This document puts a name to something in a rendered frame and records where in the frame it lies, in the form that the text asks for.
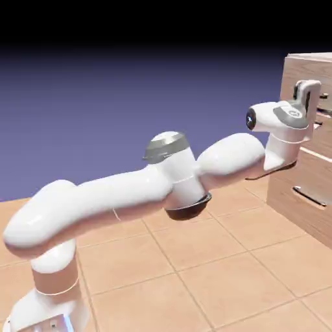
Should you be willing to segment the free-handled wood drawer front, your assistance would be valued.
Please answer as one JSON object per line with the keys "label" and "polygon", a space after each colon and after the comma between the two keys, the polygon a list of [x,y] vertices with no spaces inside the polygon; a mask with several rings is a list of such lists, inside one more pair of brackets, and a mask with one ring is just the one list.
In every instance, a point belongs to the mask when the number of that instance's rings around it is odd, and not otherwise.
{"label": "free-handled wood drawer front", "polygon": [[[295,185],[327,207],[319,209],[294,195]],[[332,163],[300,152],[293,168],[270,175],[267,204],[332,249]]]}

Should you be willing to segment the light wood cabinet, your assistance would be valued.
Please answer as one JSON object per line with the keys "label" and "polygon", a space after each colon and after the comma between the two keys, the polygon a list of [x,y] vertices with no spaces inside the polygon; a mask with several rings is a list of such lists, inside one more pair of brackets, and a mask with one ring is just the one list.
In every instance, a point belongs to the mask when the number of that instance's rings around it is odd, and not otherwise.
{"label": "light wood cabinet", "polygon": [[[298,54],[289,54],[287,57],[289,57],[289,56],[295,56],[297,58],[332,58],[332,53],[298,53]],[[303,150],[303,146],[301,147],[300,152],[306,152]]]}

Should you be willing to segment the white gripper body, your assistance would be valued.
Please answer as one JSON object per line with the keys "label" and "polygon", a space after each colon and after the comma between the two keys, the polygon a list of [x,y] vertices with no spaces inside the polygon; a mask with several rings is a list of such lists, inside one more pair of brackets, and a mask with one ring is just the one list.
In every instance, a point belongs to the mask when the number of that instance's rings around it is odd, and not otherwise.
{"label": "white gripper body", "polygon": [[313,137],[314,122],[316,121],[317,106],[320,99],[321,82],[318,80],[303,80],[300,86],[301,102],[305,110],[307,129],[304,141],[310,141]]}

